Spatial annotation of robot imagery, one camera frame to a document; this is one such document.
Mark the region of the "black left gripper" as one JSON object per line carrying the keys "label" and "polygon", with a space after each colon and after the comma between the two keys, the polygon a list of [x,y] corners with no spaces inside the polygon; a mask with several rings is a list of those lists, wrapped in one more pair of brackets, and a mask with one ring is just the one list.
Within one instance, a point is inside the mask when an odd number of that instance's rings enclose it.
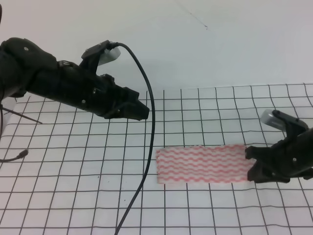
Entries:
{"label": "black left gripper", "polygon": [[116,85],[111,76],[95,76],[84,83],[83,110],[106,119],[147,119],[150,109],[138,97],[138,92]]}

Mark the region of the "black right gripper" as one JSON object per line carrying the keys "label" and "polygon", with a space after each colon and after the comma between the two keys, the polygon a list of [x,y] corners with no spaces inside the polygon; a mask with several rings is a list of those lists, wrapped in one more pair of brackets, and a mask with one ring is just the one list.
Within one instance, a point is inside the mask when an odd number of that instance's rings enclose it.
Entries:
{"label": "black right gripper", "polygon": [[289,183],[291,178],[313,178],[313,130],[294,138],[286,138],[271,147],[250,146],[245,158],[267,162],[254,163],[247,172],[247,180],[255,183]]}

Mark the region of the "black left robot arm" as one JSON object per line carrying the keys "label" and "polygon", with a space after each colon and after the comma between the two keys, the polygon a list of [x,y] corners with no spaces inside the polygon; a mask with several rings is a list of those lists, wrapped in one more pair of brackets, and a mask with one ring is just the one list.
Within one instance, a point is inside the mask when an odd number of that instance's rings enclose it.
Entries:
{"label": "black left robot arm", "polygon": [[118,43],[108,40],[87,49],[81,64],[57,61],[27,39],[10,38],[0,45],[0,97],[23,97],[26,92],[93,113],[105,119],[147,119],[149,108],[139,93],[115,84],[97,67],[115,60]]}

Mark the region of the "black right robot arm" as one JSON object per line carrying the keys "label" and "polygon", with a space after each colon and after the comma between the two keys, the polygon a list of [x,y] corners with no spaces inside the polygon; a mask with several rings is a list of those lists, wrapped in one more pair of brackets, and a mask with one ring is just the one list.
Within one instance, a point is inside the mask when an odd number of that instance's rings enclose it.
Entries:
{"label": "black right robot arm", "polygon": [[246,159],[255,163],[247,172],[247,180],[257,184],[289,183],[292,178],[313,177],[313,130],[280,140],[271,147],[246,148]]}

